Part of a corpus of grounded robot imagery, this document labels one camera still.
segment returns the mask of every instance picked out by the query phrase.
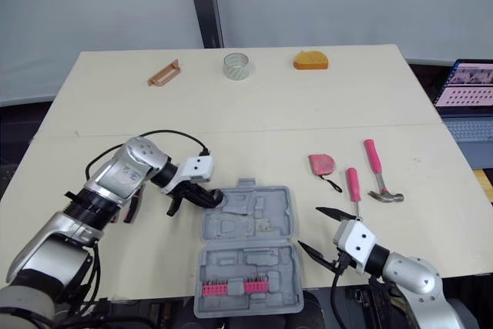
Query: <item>laptop screen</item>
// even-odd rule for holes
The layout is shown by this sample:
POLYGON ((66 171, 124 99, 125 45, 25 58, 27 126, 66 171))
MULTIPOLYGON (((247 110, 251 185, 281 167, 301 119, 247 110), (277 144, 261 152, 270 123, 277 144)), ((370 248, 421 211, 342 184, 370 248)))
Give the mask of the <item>laptop screen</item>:
POLYGON ((444 116, 493 114, 493 60, 458 59, 434 105, 444 116))

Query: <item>laptop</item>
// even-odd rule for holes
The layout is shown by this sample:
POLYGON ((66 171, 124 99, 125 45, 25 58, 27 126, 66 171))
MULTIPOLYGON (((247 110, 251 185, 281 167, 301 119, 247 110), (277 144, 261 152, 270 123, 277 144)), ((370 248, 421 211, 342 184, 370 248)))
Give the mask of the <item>laptop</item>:
POLYGON ((493 59, 455 61, 433 104, 471 168, 493 168, 493 59))

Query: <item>clear tape roll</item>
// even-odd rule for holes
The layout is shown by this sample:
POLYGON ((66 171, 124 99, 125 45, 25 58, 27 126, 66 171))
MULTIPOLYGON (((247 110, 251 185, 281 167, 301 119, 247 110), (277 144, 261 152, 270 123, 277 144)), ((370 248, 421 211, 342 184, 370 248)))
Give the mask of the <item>clear tape roll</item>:
POLYGON ((224 57, 224 74, 232 80, 243 80, 250 74, 249 60, 243 53, 231 53, 224 57))

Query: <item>hammer head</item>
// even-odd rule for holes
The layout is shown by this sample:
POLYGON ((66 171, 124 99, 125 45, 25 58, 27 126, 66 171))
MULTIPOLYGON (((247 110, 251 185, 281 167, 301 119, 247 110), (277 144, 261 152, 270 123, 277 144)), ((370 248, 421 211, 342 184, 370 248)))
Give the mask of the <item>hammer head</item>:
POLYGON ((379 200, 384 203, 390 203, 390 202, 402 202, 404 200, 404 195, 398 193, 398 194, 392 194, 389 193, 388 191, 384 191, 382 193, 375 193, 375 192, 369 192, 368 193, 371 197, 373 197, 376 200, 379 200))

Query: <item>pink screwdriver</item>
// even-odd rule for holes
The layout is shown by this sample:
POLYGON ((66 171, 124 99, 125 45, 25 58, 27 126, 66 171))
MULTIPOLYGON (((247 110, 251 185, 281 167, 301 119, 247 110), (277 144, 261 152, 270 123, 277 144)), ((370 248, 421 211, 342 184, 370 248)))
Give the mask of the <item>pink screwdriver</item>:
POLYGON ((356 169, 354 167, 347 169, 346 176, 347 176, 347 185, 349 187, 349 194, 351 201, 356 204, 356 215, 357 215, 356 220, 362 221, 363 219, 361 218, 360 215, 360 205, 359 205, 359 202, 361 200, 360 183, 357 180, 356 169))

